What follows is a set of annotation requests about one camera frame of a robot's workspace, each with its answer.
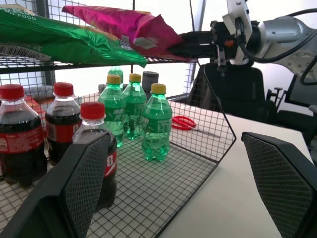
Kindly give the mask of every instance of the green bottle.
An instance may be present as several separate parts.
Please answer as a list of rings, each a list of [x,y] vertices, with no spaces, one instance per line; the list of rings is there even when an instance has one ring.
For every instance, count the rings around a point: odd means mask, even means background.
[[[172,127],[172,108],[166,97],[166,86],[151,85],[151,98],[143,110],[144,137],[142,149],[146,160],[163,161],[170,149],[169,134]]]
[[[117,140],[117,147],[122,145],[123,122],[126,102],[120,89],[120,77],[118,75],[107,76],[107,86],[100,94],[98,102],[106,108],[106,125],[110,128]]]
[[[112,66],[108,72],[108,75],[119,75],[120,76],[120,89],[123,89],[123,71],[121,70],[120,66]]]
[[[141,87],[141,76],[139,74],[130,74],[129,82],[129,85],[123,91],[127,102],[123,129],[125,136],[133,140],[143,134],[141,120],[147,96]]]

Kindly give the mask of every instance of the red bottle cap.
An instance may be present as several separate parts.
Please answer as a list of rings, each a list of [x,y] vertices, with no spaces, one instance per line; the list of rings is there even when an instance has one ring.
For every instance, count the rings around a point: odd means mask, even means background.
[[[54,93],[60,97],[68,97],[74,95],[74,87],[71,83],[54,84]]]
[[[23,87],[19,84],[6,84],[0,86],[0,97],[3,100],[16,100],[24,97]]]
[[[80,114],[83,119],[103,119],[105,117],[105,106],[98,102],[83,103],[80,107]]]

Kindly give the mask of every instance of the red scissors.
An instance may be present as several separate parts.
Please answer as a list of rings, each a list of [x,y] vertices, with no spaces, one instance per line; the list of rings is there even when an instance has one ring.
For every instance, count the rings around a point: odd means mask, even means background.
[[[193,120],[185,116],[175,116],[172,118],[172,122],[178,124],[172,124],[172,127],[180,130],[191,130],[197,126]]]
[[[220,138],[220,136],[209,133],[209,132],[205,132],[202,130],[198,130],[195,129],[195,127],[197,126],[197,124],[190,118],[185,117],[185,116],[174,116],[172,118],[172,127],[175,129],[179,129],[179,130],[195,130],[204,134],[208,134],[214,137],[218,137]]]

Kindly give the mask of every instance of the snack bag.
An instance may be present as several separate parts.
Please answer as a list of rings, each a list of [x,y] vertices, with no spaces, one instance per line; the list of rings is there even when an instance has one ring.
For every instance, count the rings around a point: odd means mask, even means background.
[[[168,47],[180,43],[182,38],[161,15],[154,17],[149,12],[101,6],[70,5],[64,6],[62,11],[115,35],[144,56],[188,60],[168,51]]]
[[[111,34],[36,16],[17,4],[0,5],[0,54],[68,63],[147,64]]]

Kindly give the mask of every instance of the soda bottle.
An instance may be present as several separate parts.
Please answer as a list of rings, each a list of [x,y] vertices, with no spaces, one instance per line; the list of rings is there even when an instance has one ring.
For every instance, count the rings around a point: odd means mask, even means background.
[[[101,93],[98,102],[106,108],[105,122],[115,135],[117,146],[122,145],[124,110],[126,102],[120,89],[120,77],[118,75],[107,76],[107,86]]]
[[[172,108],[166,97],[166,86],[151,85],[151,97],[143,110],[144,137],[142,149],[147,160],[163,161],[169,151]]]
[[[120,66],[112,66],[108,72],[108,75],[118,75],[120,77],[120,89],[123,89],[123,71]]]
[[[0,86],[0,172],[28,187],[47,172],[41,119],[24,101],[21,85]]]
[[[117,190],[115,182],[115,172],[117,169],[117,142],[110,129],[105,124],[105,107],[102,103],[87,102],[80,108],[82,124],[73,136],[73,142],[77,142],[81,136],[89,133],[99,134],[109,132],[111,135],[110,145],[108,147],[108,157],[106,160],[106,170],[101,188],[97,209],[110,207],[115,199]]]
[[[124,134],[133,140],[143,134],[141,118],[147,96],[141,87],[141,76],[136,73],[130,74],[129,85],[123,91],[127,106],[124,117]]]
[[[74,100],[74,89],[70,83],[54,85],[55,100],[45,114],[49,158],[56,165],[72,143],[81,119],[80,107]]]

